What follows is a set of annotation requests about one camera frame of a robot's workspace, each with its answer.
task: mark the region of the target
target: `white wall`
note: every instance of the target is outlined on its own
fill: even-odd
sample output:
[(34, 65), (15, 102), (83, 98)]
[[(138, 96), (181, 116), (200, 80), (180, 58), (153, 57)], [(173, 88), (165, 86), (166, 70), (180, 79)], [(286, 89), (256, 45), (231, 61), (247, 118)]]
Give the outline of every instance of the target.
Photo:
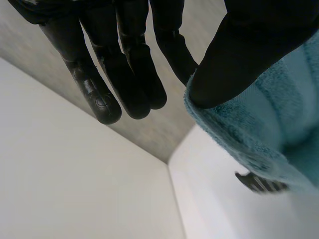
[(167, 166), (0, 59), (1, 239), (182, 239)]
[(234, 175), (246, 170), (197, 126), (169, 167), (188, 239), (318, 238), (318, 197), (250, 192)]

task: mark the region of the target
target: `black finger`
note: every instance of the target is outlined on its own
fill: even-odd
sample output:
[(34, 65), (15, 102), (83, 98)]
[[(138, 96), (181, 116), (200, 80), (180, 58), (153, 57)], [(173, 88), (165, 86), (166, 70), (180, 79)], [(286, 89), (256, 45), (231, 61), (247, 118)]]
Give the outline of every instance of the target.
[(194, 75), (190, 98), (202, 108), (234, 98), (309, 39), (318, 26), (319, 17), (308, 26), (278, 30), (249, 16), (228, 13)]
[(118, 121), (121, 107), (94, 66), (79, 19), (75, 16), (52, 19), (40, 27), (61, 54), (98, 121), (104, 124)]
[(156, 40), (172, 70), (186, 85), (198, 64), (179, 33), (184, 0), (150, 0)]
[(152, 109), (162, 108), (167, 96), (145, 42), (148, 0), (119, 0), (116, 15), (121, 43), (127, 60), (144, 90)]
[(115, 8), (112, 4), (86, 10), (80, 16), (99, 62), (128, 115), (142, 119), (150, 105), (118, 43)]
[(251, 177), (250, 173), (247, 175), (240, 175), (239, 173), (235, 173), (235, 175), (239, 179), (239, 181), (251, 191), (256, 193), (263, 192), (263, 189), (259, 185), (254, 184), (254, 180)]

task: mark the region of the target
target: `gray ceiling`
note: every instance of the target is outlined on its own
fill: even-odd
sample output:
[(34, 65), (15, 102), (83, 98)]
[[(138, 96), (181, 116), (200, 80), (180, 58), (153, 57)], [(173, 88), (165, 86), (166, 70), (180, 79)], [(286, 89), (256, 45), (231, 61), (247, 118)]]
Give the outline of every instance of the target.
[[(185, 0), (180, 32), (198, 63), (225, 13), (223, 0)], [(166, 162), (194, 122), (184, 108), (184, 86), (173, 74), (156, 44), (151, 14), (147, 27), (147, 43), (167, 92), (167, 105), (152, 111), (143, 120), (133, 120), (124, 113), (121, 120), (110, 128)], [(58, 52), (38, 26), (27, 23), (6, 0), (0, 1), (0, 57), (92, 115)], [(94, 60), (105, 78), (95, 57)]]

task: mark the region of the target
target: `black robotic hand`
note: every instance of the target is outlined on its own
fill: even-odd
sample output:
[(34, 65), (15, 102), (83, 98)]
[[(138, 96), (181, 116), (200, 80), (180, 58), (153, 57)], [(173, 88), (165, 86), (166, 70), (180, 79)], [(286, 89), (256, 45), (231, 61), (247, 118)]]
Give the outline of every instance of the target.
[[(97, 72), (80, 22), (123, 107), (135, 119), (166, 103), (145, 43), (148, 0), (9, 0), (60, 52), (97, 119), (121, 117), (121, 108)], [(158, 45), (187, 83), (197, 68), (178, 29), (184, 0), (150, 0)], [(192, 101), (212, 108), (240, 94), (257, 77), (319, 28), (319, 0), (225, 0), (227, 14), (190, 88)], [(118, 44), (117, 26), (124, 50)]]
[[(121, 107), (99, 75), (80, 23), (109, 82), (128, 115), (146, 117), (166, 103), (166, 93), (145, 42), (149, 0), (9, 0), (40, 28), (61, 54), (96, 118), (112, 124)], [(178, 78), (186, 83), (198, 66), (178, 29), (184, 0), (150, 0), (158, 45)], [(118, 43), (118, 31), (123, 47)]]

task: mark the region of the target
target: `blue towel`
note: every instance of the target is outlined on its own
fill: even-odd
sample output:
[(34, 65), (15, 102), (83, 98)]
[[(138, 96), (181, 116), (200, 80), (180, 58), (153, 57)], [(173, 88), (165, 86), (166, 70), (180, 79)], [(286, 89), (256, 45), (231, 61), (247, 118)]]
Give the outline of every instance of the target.
[(215, 108), (191, 102), (192, 78), (188, 112), (234, 159), (293, 191), (319, 193), (319, 33)]

